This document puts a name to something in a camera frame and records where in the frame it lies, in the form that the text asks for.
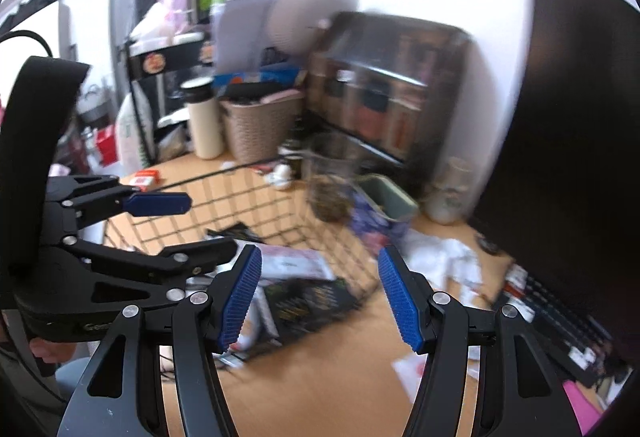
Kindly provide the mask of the person left hand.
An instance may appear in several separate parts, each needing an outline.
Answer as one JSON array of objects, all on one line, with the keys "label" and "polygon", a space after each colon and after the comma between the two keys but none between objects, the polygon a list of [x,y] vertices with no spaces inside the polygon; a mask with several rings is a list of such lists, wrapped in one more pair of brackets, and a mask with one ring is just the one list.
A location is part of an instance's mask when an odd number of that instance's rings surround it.
[{"label": "person left hand", "polygon": [[54,343],[44,339],[32,339],[29,342],[32,354],[49,365],[65,363],[73,358],[77,345],[74,343]]}]

